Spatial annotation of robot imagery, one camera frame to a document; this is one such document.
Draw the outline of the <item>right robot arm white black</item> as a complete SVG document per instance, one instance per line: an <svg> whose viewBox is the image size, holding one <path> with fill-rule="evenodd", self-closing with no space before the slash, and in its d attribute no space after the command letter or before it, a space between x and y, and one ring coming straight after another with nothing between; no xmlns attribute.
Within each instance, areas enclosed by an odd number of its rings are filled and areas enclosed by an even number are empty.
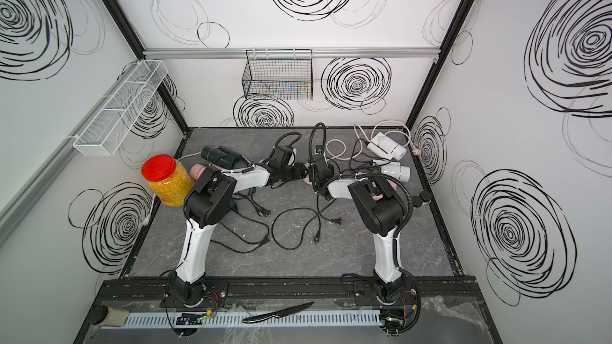
<svg viewBox="0 0 612 344"><path fill-rule="evenodd" d="M409 289L410 274L401 262L399 239L414 211L410 192L397 178L380 172L336 175L324 159L310 162L308 172L317 194L354 202L374 240L376 297L382 304L392 305Z"/></svg>

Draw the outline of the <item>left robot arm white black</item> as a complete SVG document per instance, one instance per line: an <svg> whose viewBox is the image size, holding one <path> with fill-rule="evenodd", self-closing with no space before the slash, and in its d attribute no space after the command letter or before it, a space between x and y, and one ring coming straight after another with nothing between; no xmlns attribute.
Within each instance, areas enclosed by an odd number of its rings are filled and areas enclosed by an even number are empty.
<svg viewBox="0 0 612 344"><path fill-rule="evenodd" d="M296 149L289 146L273 147L271 156L261 162L251 162L222 146L204 147L201 157L208 164L190 170L195 184L183 202L186 237L178 266L170 275L171 290L190 307L205 299L202 279L208 248L215 227L236 206L234 194L308 176L306 165L297 161Z"/></svg>

